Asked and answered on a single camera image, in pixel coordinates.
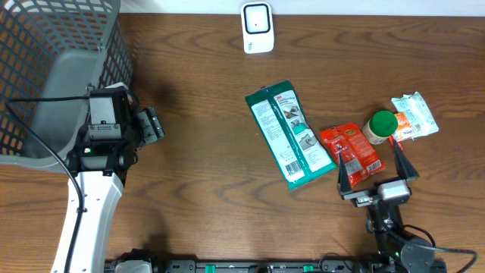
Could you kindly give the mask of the red stick packet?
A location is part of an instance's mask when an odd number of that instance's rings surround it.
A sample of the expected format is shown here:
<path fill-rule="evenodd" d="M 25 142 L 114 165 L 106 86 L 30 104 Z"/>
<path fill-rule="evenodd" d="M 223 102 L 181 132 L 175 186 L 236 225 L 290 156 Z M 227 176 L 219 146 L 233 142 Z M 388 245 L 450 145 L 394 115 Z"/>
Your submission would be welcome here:
<path fill-rule="evenodd" d="M 390 136 L 388 140 L 393 151 L 396 151 L 397 149 L 399 149 L 401 152 L 403 151 L 402 145 L 393 136 Z"/>

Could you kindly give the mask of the orange red snack bag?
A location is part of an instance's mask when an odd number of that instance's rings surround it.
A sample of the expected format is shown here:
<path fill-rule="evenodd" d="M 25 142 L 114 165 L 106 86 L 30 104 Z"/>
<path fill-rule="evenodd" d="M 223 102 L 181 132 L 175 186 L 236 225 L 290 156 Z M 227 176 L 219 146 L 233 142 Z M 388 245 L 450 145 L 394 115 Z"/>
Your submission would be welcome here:
<path fill-rule="evenodd" d="M 352 187 L 386 168 L 355 123 L 323 130 L 321 138 L 337 162 L 342 154 Z"/>

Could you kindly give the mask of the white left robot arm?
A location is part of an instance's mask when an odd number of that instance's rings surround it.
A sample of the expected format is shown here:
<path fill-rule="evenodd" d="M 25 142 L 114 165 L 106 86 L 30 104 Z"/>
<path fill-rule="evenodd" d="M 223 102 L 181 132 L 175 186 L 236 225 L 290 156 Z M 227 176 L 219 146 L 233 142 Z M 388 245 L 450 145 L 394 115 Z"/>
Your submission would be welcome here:
<path fill-rule="evenodd" d="M 93 117 L 67 156 L 68 204 L 53 272 L 103 272 L 114 213 L 137 152 L 164 137 L 154 108 Z"/>

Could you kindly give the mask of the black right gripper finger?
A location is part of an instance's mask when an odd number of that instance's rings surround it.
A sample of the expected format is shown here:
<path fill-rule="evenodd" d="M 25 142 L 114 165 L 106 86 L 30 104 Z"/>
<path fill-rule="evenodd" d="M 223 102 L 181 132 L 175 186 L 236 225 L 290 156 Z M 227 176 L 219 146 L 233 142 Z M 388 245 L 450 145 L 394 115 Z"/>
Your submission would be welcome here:
<path fill-rule="evenodd" d="M 338 156 L 339 156 L 339 177 L 337 182 L 337 189 L 341 196 L 345 196 L 352 192 L 352 186 L 349 181 L 349 176 L 346 170 L 346 164 L 344 162 L 342 153 L 339 153 Z"/>
<path fill-rule="evenodd" d="M 396 171 L 399 177 L 403 180 L 416 180 L 419 178 L 419 173 L 416 171 L 412 163 L 405 157 L 404 152 L 397 149 L 394 151 Z"/>

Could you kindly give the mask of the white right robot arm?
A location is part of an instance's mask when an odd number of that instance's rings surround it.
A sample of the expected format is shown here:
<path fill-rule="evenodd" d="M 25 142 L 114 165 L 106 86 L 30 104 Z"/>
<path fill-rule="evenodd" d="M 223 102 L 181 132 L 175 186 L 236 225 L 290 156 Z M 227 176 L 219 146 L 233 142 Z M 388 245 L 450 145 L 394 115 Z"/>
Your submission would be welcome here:
<path fill-rule="evenodd" d="M 338 154 L 339 194 L 355 207 L 368 210 L 366 226 L 368 232 L 375 236 L 378 250 L 370 261 L 357 262 L 352 271 L 446 272 L 446 263 L 436 257 L 436 242 L 405 229 L 399 207 L 410 199 L 408 183 L 418 179 L 419 173 L 396 141 L 393 141 L 393 152 L 397 176 L 357 191 L 350 184 L 343 155 Z"/>

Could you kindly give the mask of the green 3M cloth package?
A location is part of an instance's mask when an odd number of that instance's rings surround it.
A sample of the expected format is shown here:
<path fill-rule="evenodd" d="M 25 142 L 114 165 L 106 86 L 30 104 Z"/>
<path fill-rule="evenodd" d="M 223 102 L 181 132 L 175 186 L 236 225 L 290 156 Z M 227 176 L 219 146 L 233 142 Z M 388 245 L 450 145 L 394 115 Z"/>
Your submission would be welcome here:
<path fill-rule="evenodd" d="M 336 169 L 310 128 L 290 80 L 260 89 L 245 100 L 290 190 Z"/>

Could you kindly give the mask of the light teal wipes packet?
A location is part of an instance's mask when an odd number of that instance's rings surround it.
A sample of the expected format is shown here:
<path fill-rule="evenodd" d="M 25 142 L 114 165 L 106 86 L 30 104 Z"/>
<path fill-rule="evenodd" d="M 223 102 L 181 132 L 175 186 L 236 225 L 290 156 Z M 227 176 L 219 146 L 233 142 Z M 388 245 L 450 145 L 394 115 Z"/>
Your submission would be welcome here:
<path fill-rule="evenodd" d="M 391 98 L 391 102 L 398 112 L 407 117 L 413 131 L 413 138 L 425 137 L 437 133 L 439 127 L 422 95 L 416 91 L 401 98 Z"/>

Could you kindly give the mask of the green lid jar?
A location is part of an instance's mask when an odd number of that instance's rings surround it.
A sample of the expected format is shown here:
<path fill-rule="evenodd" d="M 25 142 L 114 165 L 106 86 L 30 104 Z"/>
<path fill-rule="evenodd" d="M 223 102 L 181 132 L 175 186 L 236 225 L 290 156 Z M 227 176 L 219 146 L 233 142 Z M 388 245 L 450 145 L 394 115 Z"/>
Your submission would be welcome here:
<path fill-rule="evenodd" d="M 391 137 L 399 126 L 391 111 L 376 112 L 363 126 L 362 133 L 372 145 L 378 145 Z"/>

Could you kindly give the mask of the small orange box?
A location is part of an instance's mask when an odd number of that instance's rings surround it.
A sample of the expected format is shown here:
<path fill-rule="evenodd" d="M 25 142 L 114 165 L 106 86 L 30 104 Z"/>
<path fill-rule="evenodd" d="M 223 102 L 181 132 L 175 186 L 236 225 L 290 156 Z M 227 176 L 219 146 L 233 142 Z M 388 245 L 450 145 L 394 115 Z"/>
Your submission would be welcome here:
<path fill-rule="evenodd" d="M 406 117 L 404 112 L 395 113 L 396 120 L 398 122 L 398 127 L 393 134 L 393 138 L 397 142 L 402 142 L 404 140 L 411 139 L 415 136 L 415 131 Z"/>

